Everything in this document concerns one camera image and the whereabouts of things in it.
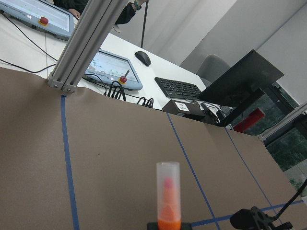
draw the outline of black mouse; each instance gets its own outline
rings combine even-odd
[[[135,56],[138,60],[140,60],[144,65],[149,66],[151,61],[146,53],[143,51],[135,52]]]

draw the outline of red object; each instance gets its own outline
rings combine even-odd
[[[236,124],[234,126],[234,131],[243,133],[249,127],[256,124],[263,117],[265,117],[265,113],[260,108],[257,108],[256,110],[251,112],[243,121]]]
[[[127,81],[127,78],[125,76],[121,76],[120,79],[119,79],[119,82],[122,83],[122,84],[125,84]]]
[[[47,18],[45,18],[45,17],[41,17],[40,20],[39,20],[39,22],[40,22],[41,24],[43,24],[43,25],[47,25],[48,22],[49,22],[49,20],[48,20]]]

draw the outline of gray chair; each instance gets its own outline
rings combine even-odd
[[[224,60],[215,54],[210,54],[205,58],[196,74],[208,87],[229,69],[230,66]]]

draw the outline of keyboard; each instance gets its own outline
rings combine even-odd
[[[177,80],[154,78],[166,97],[199,100],[201,93],[196,85]]]

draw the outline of blue tape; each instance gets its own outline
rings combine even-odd
[[[248,167],[248,165],[246,164],[245,160],[243,159],[243,157],[242,157],[242,155],[241,155],[239,149],[236,147],[235,142],[233,141],[233,139],[231,138],[231,136],[230,136],[230,134],[229,134],[229,132],[228,132],[228,129],[225,128],[225,130],[226,130],[226,133],[227,133],[227,135],[229,136],[229,138],[230,138],[232,144],[234,145],[234,147],[235,147],[237,153],[239,154],[241,160],[243,161],[243,163],[245,164],[245,166],[246,166],[246,168],[248,169],[249,173],[251,174],[251,176],[253,177],[254,181],[256,182],[258,188],[261,190],[262,194],[264,195],[265,199],[266,199],[267,202],[269,203],[270,207],[272,207],[272,204],[271,204],[269,198],[268,198],[268,197],[266,196],[266,194],[264,193],[263,189],[261,188],[261,186],[260,186],[260,184],[258,183],[257,179],[255,178],[254,174],[251,172],[251,170],[249,169],[249,167]]]
[[[209,211],[210,211],[210,213],[211,213],[211,215],[212,215],[212,217],[213,217],[213,222],[216,224],[216,227],[218,228],[218,230],[221,230],[221,228],[220,228],[218,222],[217,222],[216,219],[215,219],[215,216],[214,216],[213,210],[212,210],[212,208],[211,208],[211,206],[210,206],[209,200],[208,200],[208,198],[207,198],[205,192],[203,191],[203,189],[202,189],[202,187],[201,187],[201,184],[200,184],[200,182],[199,182],[199,180],[198,180],[198,178],[197,178],[197,176],[196,176],[196,173],[195,173],[195,171],[194,171],[194,169],[193,169],[193,167],[192,167],[192,165],[191,165],[191,162],[190,162],[190,160],[189,160],[189,158],[188,158],[188,156],[187,156],[187,153],[186,153],[186,151],[185,151],[185,149],[184,149],[184,147],[183,147],[183,145],[182,145],[182,142],[181,142],[181,140],[180,140],[180,138],[179,138],[179,136],[178,136],[178,133],[177,133],[176,128],[175,128],[175,126],[174,126],[174,124],[173,124],[173,121],[172,121],[171,117],[169,116],[169,114],[168,114],[168,113],[166,113],[166,114],[167,114],[167,117],[168,117],[168,119],[169,119],[169,122],[171,123],[171,126],[172,126],[172,128],[173,128],[173,131],[174,131],[174,133],[175,133],[175,135],[176,135],[176,138],[177,138],[177,140],[178,140],[178,142],[179,142],[179,144],[180,144],[180,147],[181,147],[181,149],[182,149],[182,151],[183,151],[183,154],[184,154],[184,156],[185,156],[185,158],[186,158],[186,160],[187,160],[187,162],[188,162],[188,165],[189,165],[189,167],[190,167],[190,169],[191,169],[191,171],[192,171],[192,173],[193,173],[193,176],[194,176],[194,178],[195,178],[195,180],[196,180],[196,183],[197,183],[199,189],[201,190],[201,194],[202,194],[203,198],[205,199],[206,204],[207,204],[207,206],[208,206],[208,208],[209,208]]]
[[[300,204],[303,203],[303,200],[299,200],[299,201],[294,201],[292,202],[291,205],[296,205],[296,204]],[[279,207],[283,207],[285,204],[281,204],[281,205],[275,205],[275,206],[271,206],[271,207],[265,207],[265,208],[261,208],[262,211],[268,211],[268,210],[272,210],[273,208],[279,208]],[[223,221],[223,220],[228,220],[232,217],[232,215],[228,215],[228,216],[223,216],[223,217],[217,217],[215,219],[206,219],[206,220],[201,220],[201,221],[196,221],[191,223],[192,227],[197,227],[197,226],[201,226],[201,225],[206,225],[206,224],[211,224],[214,223],[215,221]]]
[[[66,126],[65,97],[66,97],[65,95],[61,96],[61,119],[62,119],[62,132],[63,132],[66,172],[67,172],[69,196],[71,200],[71,215],[72,215],[73,229],[79,230],[80,229],[79,219],[78,219],[77,204],[76,204],[75,191],[72,179],[71,158],[69,152],[68,134]]]

